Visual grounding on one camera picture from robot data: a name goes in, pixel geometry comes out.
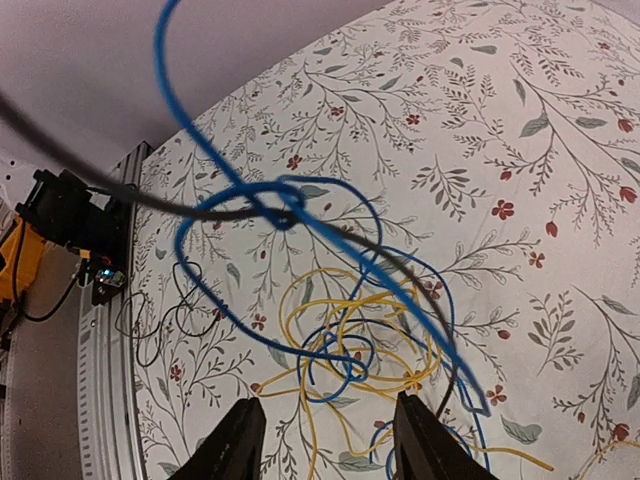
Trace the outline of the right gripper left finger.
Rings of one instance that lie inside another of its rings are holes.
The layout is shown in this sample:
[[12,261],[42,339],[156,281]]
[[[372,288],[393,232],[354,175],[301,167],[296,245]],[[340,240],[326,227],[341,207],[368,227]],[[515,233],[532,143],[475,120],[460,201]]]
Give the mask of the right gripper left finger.
[[259,479],[265,431],[259,399],[240,399],[169,479]]

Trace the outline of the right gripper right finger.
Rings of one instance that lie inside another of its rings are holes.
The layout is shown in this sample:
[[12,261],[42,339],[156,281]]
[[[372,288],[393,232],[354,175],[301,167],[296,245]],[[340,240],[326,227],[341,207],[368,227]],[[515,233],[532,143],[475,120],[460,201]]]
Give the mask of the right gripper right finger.
[[416,395],[398,394],[393,438],[397,479],[495,480]]

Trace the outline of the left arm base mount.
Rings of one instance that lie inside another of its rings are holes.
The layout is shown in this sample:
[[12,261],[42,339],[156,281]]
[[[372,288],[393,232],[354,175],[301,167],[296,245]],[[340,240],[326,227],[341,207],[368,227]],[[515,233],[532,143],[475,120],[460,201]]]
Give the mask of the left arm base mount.
[[67,170],[37,170],[19,216],[44,239],[85,259],[91,302],[104,305],[127,281],[131,206]]

